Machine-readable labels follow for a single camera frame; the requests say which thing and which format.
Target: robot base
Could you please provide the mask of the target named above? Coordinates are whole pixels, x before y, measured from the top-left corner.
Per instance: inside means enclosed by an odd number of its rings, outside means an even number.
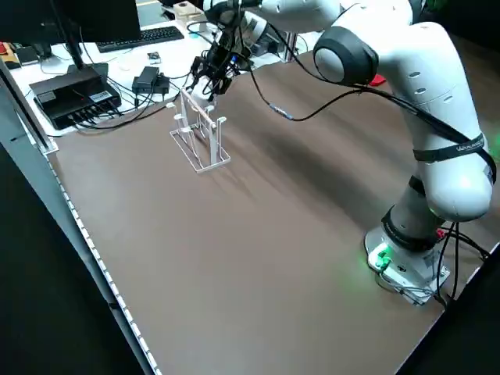
[[[382,227],[377,227],[366,234],[365,249],[370,268],[412,304],[424,305],[436,292],[435,270],[438,267],[440,247],[424,253],[412,253],[395,244]],[[382,267],[385,266],[387,269],[382,273]],[[449,274],[448,268],[442,266],[439,274],[440,287]]]

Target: white rack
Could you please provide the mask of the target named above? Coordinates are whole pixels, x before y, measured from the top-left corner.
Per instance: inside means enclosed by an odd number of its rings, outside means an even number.
[[[226,117],[219,117],[217,121],[210,119],[209,114],[214,110],[213,105],[204,109],[184,89],[180,90],[180,113],[173,103],[167,108],[175,109],[173,116],[176,129],[170,135],[179,145],[196,173],[213,170],[231,160],[229,154],[222,147],[222,124]]]

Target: table surface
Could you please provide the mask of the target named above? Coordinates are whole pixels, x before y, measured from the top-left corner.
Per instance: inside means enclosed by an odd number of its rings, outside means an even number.
[[[185,26],[177,21],[166,21],[161,23],[156,23],[153,25],[148,25],[142,27],[142,30],[152,29],[156,27],[167,27],[175,26],[182,34],[184,39],[179,41],[168,41],[164,43],[157,43],[153,45],[144,45],[141,47],[136,47],[133,49],[125,49],[115,52],[100,53],[97,49],[95,43],[85,43],[85,48],[88,51],[89,56],[82,50],[82,59],[84,63],[108,63],[109,64],[109,77],[122,84],[126,88],[132,87],[132,81],[134,77],[139,76],[145,66],[149,66],[148,53],[158,52],[162,58],[160,64],[156,64],[159,71],[164,73],[167,77],[181,77],[188,73],[195,56],[200,55],[204,49],[209,48],[209,44],[204,41],[201,37],[193,34],[189,34]],[[206,37],[211,38],[209,33],[203,33]],[[304,38],[299,39],[297,47],[299,52],[307,52],[307,47],[311,48],[319,37],[318,33],[306,33],[302,34]],[[69,65],[73,64],[70,54],[65,50],[63,45],[52,46],[52,52],[54,54],[50,59],[44,60],[41,64],[34,64],[30,66],[22,66],[18,69],[11,70],[11,74],[14,80],[19,85],[21,91],[26,95],[27,101],[30,103],[35,115],[40,121],[46,134],[61,136],[68,133],[73,133],[75,129],[73,127],[66,128],[63,130],[56,130],[41,113],[40,109],[36,106],[33,101],[33,93],[30,91],[29,85],[34,82],[39,82],[42,80],[47,80],[51,77],[61,75],[66,73]],[[255,67],[263,66],[266,64],[275,63],[280,61],[280,58],[273,54],[265,54],[260,57],[255,57],[252,59],[254,61]],[[180,78],[172,80],[172,82],[177,86],[182,86],[186,83],[186,78]],[[122,100],[122,105],[120,110],[127,110],[133,108],[134,96],[127,94],[126,90],[122,90],[124,100]],[[165,100],[173,98],[177,90],[175,87],[170,87],[170,92],[165,95]],[[162,100],[162,96],[157,94],[153,95],[152,99],[156,102]]]
[[[493,144],[500,78],[464,53]],[[256,76],[264,95],[296,116],[342,92],[295,64]],[[414,169],[399,110],[361,95],[289,123],[246,75],[216,111],[228,118],[232,160],[207,174],[196,175],[168,137],[169,110],[100,136],[71,134],[51,155],[159,368],[392,373],[441,312],[435,301],[417,308],[380,288],[362,246]],[[499,206],[495,189],[491,211],[461,229],[491,248]],[[461,251],[459,290],[479,265]]]

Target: keyboard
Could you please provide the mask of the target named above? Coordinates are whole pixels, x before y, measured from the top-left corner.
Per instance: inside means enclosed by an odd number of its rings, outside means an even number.
[[[159,27],[157,29],[142,30],[141,38],[136,41],[111,41],[96,43],[99,52],[118,51],[139,47],[141,45],[153,45],[164,41],[177,41],[184,39],[184,35],[175,26]]]

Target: cable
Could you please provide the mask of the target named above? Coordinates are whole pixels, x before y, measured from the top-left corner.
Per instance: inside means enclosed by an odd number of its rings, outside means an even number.
[[[94,119],[92,118],[94,115],[92,115],[92,113],[90,113],[90,112],[88,112],[88,111],[87,111],[87,113],[86,113],[86,114],[87,114],[87,121],[88,121],[89,123],[91,123],[92,125],[97,125],[97,124],[95,123]]]
[[[436,272],[436,294],[439,298],[441,297],[440,292],[440,284],[439,284],[439,276],[441,275],[441,264],[443,263],[443,256],[445,256],[446,246],[448,245],[448,241],[450,240],[450,233],[453,231],[455,227],[455,223],[452,223],[450,226],[450,231],[446,234],[445,243],[443,244],[443,248],[441,249],[441,254],[439,255],[439,261],[437,262],[437,272]]]
[[[452,300],[455,299],[456,295],[456,288],[459,283],[459,225],[460,223],[456,224],[455,227],[455,279],[453,280],[453,292],[452,292]]]
[[[241,54],[238,54],[240,57],[246,59],[243,55]],[[342,99],[342,98],[345,98],[346,96],[349,96],[349,95],[352,95],[352,94],[361,94],[363,92],[363,90],[361,89],[355,89],[355,90],[350,90],[350,91],[346,91],[345,93],[343,94],[340,94],[339,96],[336,96],[335,98],[331,99],[330,101],[326,102],[325,104],[323,104],[322,106],[320,106],[316,111],[310,113],[308,116],[305,116],[305,117],[302,117],[302,118],[294,118],[293,116],[289,115],[288,113],[286,113],[283,109],[281,109],[280,107],[278,107],[277,105],[274,105],[273,103],[269,102],[266,97],[264,97],[264,94],[262,92],[262,90],[260,89],[260,86],[259,84],[257,83],[257,80],[255,78],[255,74],[252,70],[252,68],[249,69],[249,73],[252,77],[252,80],[253,80],[253,84],[255,86],[255,89],[257,90],[257,92],[259,93],[259,96],[260,98],[275,112],[278,112],[279,114],[281,114],[283,117],[285,117],[287,120],[290,120],[290,121],[295,121],[295,122],[302,122],[302,121],[306,121],[306,120],[309,120],[311,119],[312,117],[314,117],[315,115],[317,115],[318,113],[320,113],[321,111],[323,111],[325,108],[327,108],[328,106],[334,104],[336,101]]]
[[[91,57],[90,53],[88,53],[87,47],[85,46],[85,43],[84,43],[84,36],[82,35],[81,27],[80,27],[80,40],[81,40],[81,44],[82,44],[82,46],[84,47],[84,51],[85,51],[85,53],[87,54],[88,58],[91,60],[91,63],[92,63],[92,64],[95,64],[95,62],[94,62],[94,60],[92,59],[92,57]],[[110,80],[110,81],[112,81],[114,84],[117,84],[118,86],[120,86],[121,88],[123,88],[123,89],[125,89],[125,90],[128,90],[128,91],[130,91],[130,92],[134,93],[131,89],[129,89],[128,87],[123,86],[122,84],[119,84],[118,82],[116,82],[115,80],[113,80],[113,79],[112,79],[112,78],[110,78],[110,77],[107,77],[107,80]],[[155,102],[154,100],[152,100],[152,98],[149,98],[149,100],[150,100],[151,102],[153,102],[153,103],[157,103],[157,102]]]
[[[118,108],[113,104],[113,102],[109,102],[109,105],[111,106],[114,113],[116,113],[118,116],[123,116],[123,114],[118,110]]]
[[[85,119],[85,121],[87,121],[88,123],[90,123],[92,125],[96,125],[96,123],[92,119],[91,115],[89,115],[85,109],[81,110],[81,117],[83,117]]]
[[[47,133],[45,133],[45,135],[47,137],[50,137],[50,138],[61,138],[62,137],[62,135],[54,135],[54,134],[47,134]],[[28,133],[24,133],[24,134],[18,135],[17,137],[10,138],[9,141],[15,142],[18,139],[21,139],[21,138],[24,138],[24,137],[27,137],[27,136],[28,136]]]
[[[118,86],[117,84],[114,84],[113,82],[108,82],[108,83],[109,83],[109,85],[110,85],[111,87],[115,88],[115,89],[118,91],[118,95],[122,98],[122,100],[123,100],[123,101],[125,101],[125,102],[127,102],[127,103],[129,103],[129,104],[131,104],[131,105],[134,105],[134,103],[133,103],[133,102],[131,102],[131,101],[130,101],[130,100],[128,100],[128,99],[125,99],[125,97],[123,96],[123,94],[127,94],[127,95],[129,95],[130,97],[132,97],[132,98],[133,98],[133,96],[132,96],[131,94],[129,94],[129,93],[127,93],[127,92],[122,92],[122,91],[120,90],[120,86]]]
[[[385,263],[380,270],[377,272],[377,276],[384,281],[389,287],[391,287],[394,290],[389,290],[382,285],[380,285],[379,282],[377,282],[377,285],[381,288],[383,288],[386,291],[392,291],[392,292],[397,292],[400,295],[403,295],[403,291],[414,291],[414,292],[419,292],[419,293],[424,293],[426,295],[433,295],[434,298],[436,299],[437,302],[439,302],[443,308],[446,309],[446,301],[441,297],[436,294],[436,292],[432,291],[429,288],[423,288],[423,287],[402,287],[399,285],[394,285],[390,280],[385,278],[385,270],[389,267],[389,264],[391,263],[391,259],[388,260],[387,263]]]
[[[441,229],[444,229],[444,230],[448,230],[450,231],[450,228],[447,228],[447,227],[441,227]],[[472,248],[475,248],[481,255],[481,258],[484,260],[486,260],[488,258],[488,256],[490,256],[490,252],[484,248],[482,248],[481,246],[479,246],[472,238],[470,238],[469,236],[465,235],[464,233],[459,233],[458,234],[458,237],[457,237],[457,234],[451,232],[450,233],[450,236],[453,237],[453,238],[458,238],[460,241],[468,244],[470,247]]]
[[[279,37],[279,39],[281,39],[281,41],[285,44],[287,50],[291,53],[291,56],[294,58],[294,60],[296,61],[296,63],[305,71],[307,72],[307,74],[309,74],[310,76],[318,79],[318,80],[321,80],[323,82],[327,82],[327,83],[330,83],[330,84],[336,84],[338,86],[344,86],[344,87],[347,87],[347,88],[354,88],[356,90],[360,90],[359,92],[368,92],[370,94],[374,94],[374,95],[378,95],[382,98],[386,98],[387,100],[389,100],[390,102],[393,102],[395,103],[396,105],[400,106],[401,108],[409,111],[410,113],[412,113],[414,116],[418,117],[419,119],[421,119],[422,121],[424,121],[425,123],[427,123],[428,125],[430,125],[430,127],[434,130],[434,132],[445,138],[445,139],[448,139],[449,141],[452,141],[456,144],[462,144],[462,143],[467,143],[469,141],[471,141],[466,135],[460,133],[458,130],[456,130],[455,128],[453,127],[450,127],[447,123],[445,123],[444,121],[438,119],[437,117],[431,115],[430,113],[428,112],[425,112],[423,111],[422,109],[418,108],[416,105],[406,101],[405,99],[403,98],[398,98],[392,94],[389,94],[385,91],[382,91],[382,90],[377,90],[375,88],[372,88],[372,87],[367,87],[367,86],[363,86],[361,84],[339,84],[339,83],[335,83],[335,82],[332,82],[328,79],[326,79],[325,77],[321,76],[317,76],[315,75],[314,73],[311,73],[305,66],[304,64],[302,64],[302,62],[298,59],[297,55],[295,54],[294,51],[292,51],[292,48],[290,48],[286,41],[283,39],[283,37],[280,35],[279,33],[279,30],[274,27],[272,24],[270,24],[270,27],[277,33],[277,36]],[[293,121],[294,120],[294,117],[290,114],[288,114],[286,111],[284,111],[283,109],[275,106],[275,105],[271,105],[269,103],[269,101],[267,100],[264,100],[264,102],[269,105],[271,107],[271,109],[280,114],[281,116],[283,116],[284,118],[290,120],[290,121]],[[315,114],[321,112],[321,110],[325,109],[327,107],[326,106],[323,106],[319,111],[315,111]],[[304,119],[310,119],[312,116],[306,116]],[[490,168],[491,170],[491,180],[493,182],[493,184],[495,184],[496,182],[496,178],[497,178],[497,168],[496,168],[496,164],[495,164],[495,161],[493,160],[493,158],[491,157],[490,154],[488,154],[483,148],[481,149],[478,149],[475,151],[488,165],[488,167]]]
[[[169,80],[178,80],[179,78],[185,78],[187,77],[189,74],[191,74],[191,72],[187,72],[185,75],[183,76],[179,76],[179,77],[167,77]]]
[[[238,28],[239,28],[240,34],[241,34],[241,25],[238,25]],[[221,64],[219,64],[219,67],[217,68],[216,72],[213,74],[214,77],[219,77],[220,74],[221,74],[221,70],[222,69],[226,69],[227,64],[233,58],[233,48],[234,48],[235,44],[236,44],[236,38],[234,37],[234,34],[232,34],[231,35],[230,47],[229,47],[229,49],[227,51],[226,56],[224,57],[224,60],[221,62]],[[214,88],[216,88],[216,87],[219,86],[220,81],[222,79],[223,79],[222,77],[219,78],[218,81],[215,84],[212,84],[212,87],[210,88],[210,91],[209,92],[205,92],[206,88],[212,83],[212,80],[209,80],[207,82],[206,86],[202,90],[203,95],[208,95],[208,94],[212,95]]]
[[[188,82],[188,80],[189,80],[189,74],[186,76],[186,80],[185,80],[185,82],[184,82],[183,86],[185,86],[185,85],[186,85],[186,83]],[[180,89],[178,88],[178,90],[179,90],[179,91],[178,91],[178,92],[177,92],[177,94],[173,97],[172,102],[175,102],[175,101],[177,100],[177,98],[179,97],[179,95],[180,95]],[[120,129],[121,127],[125,127],[125,126],[126,126],[126,125],[128,125],[129,123],[133,123],[134,121],[147,119],[148,117],[150,117],[150,116],[152,116],[152,115],[154,115],[154,114],[158,113],[158,112],[159,112],[159,111],[161,111],[162,109],[164,109],[164,108],[165,108],[165,106],[164,106],[164,105],[161,105],[159,108],[157,108],[157,109],[155,109],[155,110],[151,111],[150,113],[148,113],[148,114],[144,115],[144,112],[145,112],[145,110],[146,110],[147,108],[149,108],[149,107],[148,107],[148,105],[147,105],[147,106],[145,106],[145,107],[142,109],[142,111],[141,111],[139,114],[137,114],[134,118],[132,118],[132,119],[130,119],[130,120],[126,120],[126,121],[124,121],[124,122],[122,122],[122,123],[118,123],[117,125],[113,125],[113,126],[110,126],[110,127],[99,127],[99,126],[95,126],[95,127],[94,127],[94,126],[87,125],[87,124],[82,124],[82,123],[79,123],[79,124],[77,124],[77,125],[81,125],[82,127],[86,128],[86,129],[92,129],[92,130],[117,130],[117,129]]]
[[[174,82],[170,82],[170,84],[173,86],[173,88],[180,90],[180,87],[177,86]]]
[[[80,92],[76,91],[74,88],[72,88],[71,91],[74,92],[75,94],[79,95],[83,99],[88,99],[88,96],[81,94]],[[113,117],[112,115],[110,115],[108,113],[109,110],[102,108],[101,105],[97,102],[94,102],[91,109],[82,109],[82,112],[88,111],[90,113],[91,110],[97,113],[97,117],[101,117],[101,115],[107,115],[107,116]]]
[[[240,39],[243,41],[243,33],[241,31],[241,25],[238,26],[238,30],[240,32]],[[255,78],[255,74],[253,73],[253,70],[252,70],[252,66],[250,64],[250,59],[243,56],[241,53],[238,53],[237,54],[238,57],[242,58],[244,61],[246,61],[248,63],[248,71],[250,73],[250,76],[252,77],[252,80],[253,80],[253,84],[255,86],[255,89],[257,90],[257,92],[259,93],[259,96],[260,98],[268,105],[268,106],[272,106],[272,104],[264,97],[264,94],[263,92],[261,91],[260,89],[260,86],[259,84],[257,83],[257,80]]]
[[[106,119],[108,119],[108,118],[113,119],[114,118],[111,113],[102,113],[102,112],[97,112],[97,111],[94,113],[94,117],[97,117],[98,119],[104,119],[104,118],[106,118]]]
[[[215,41],[215,38],[214,38],[213,41],[210,41],[205,35],[199,33],[198,31],[191,30],[191,26],[200,25],[200,24],[203,24],[203,23],[211,23],[211,22],[209,22],[209,21],[198,21],[198,22],[189,23],[188,25],[186,25],[186,29],[187,29],[187,31],[189,31],[189,34],[198,35],[199,37],[203,38],[207,43],[212,44]]]
[[[226,75],[228,78],[233,78],[233,77],[239,76],[240,74],[241,74],[241,72],[240,72],[238,66],[234,62],[230,63],[227,66]]]

